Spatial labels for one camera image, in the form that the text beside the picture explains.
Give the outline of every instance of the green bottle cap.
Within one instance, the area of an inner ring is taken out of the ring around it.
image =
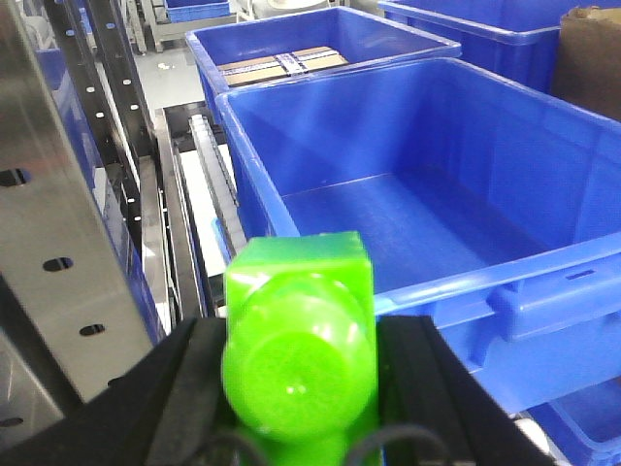
[[[252,293],[222,361],[240,419],[280,442],[345,430],[376,389],[363,315],[341,283],[317,274],[281,274]]]

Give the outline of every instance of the blue plastic bin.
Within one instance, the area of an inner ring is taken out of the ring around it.
[[[208,17],[226,17],[231,14],[228,0],[166,0],[166,11],[171,22],[194,21]]]
[[[618,379],[537,406],[531,414],[573,466],[621,463]]]
[[[95,169],[103,167],[103,164],[92,139],[78,94],[67,71],[62,51],[60,49],[37,50],[37,58],[71,144],[79,155],[78,161],[84,178],[89,187],[93,188]]]
[[[382,62],[461,53],[455,42],[349,8],[210,27],[186,37],[216,123],[221,120],[213,99],[230,89],[218,65],[314,47],[338,50],[349,64],[312,73],[322,76]]]
[[[357,230],[510,412],[621,374],[621,124],[455,59],[218,96],[247,236]]]
[[[561,16],[570,9],[621,0],[380,0],[389,19],[462,44],[462,59],[547,92]]]

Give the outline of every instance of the green plastic object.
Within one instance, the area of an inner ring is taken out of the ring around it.
[[[355,232],[254,238],[229,266],[224,390],[273,464],[336,466],[375,426],[373,296]]]

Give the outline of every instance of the cardboard box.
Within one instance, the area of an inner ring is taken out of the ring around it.
[[[561,20],[552,95],[621,120],[621,9],[575,8]]]
[[[290,53],[237,61],[218,66],[231,86],[262,83],[276,78],[302,75],[309,71],[345,65],[347,60],[329,47],[296,50]]]

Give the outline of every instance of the black cable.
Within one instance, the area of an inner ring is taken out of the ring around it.
[[[203,464],[210,464],[213,466],[219,466],[219,463],[205,462],[210,452],[213,452],[216,448],[231,447],[234,451],[237,451],[241,457],[245,460],[245,464],[248,466],[270,466],[270,462],[263,453],[263,451],[257,447],[254,442],[245,437],[242,434],[233,431],[220,431],[205,441],[205,443],[183,462],[182,466],[199,466]]]
[[[444,441],[434,431],[415,424],[386,425],[368,435],[352,447],[343,466],[361,466],[365,458],[384,445],[411,439],[431,446],[439,458],[439,465],[450,466],[450,454]]]

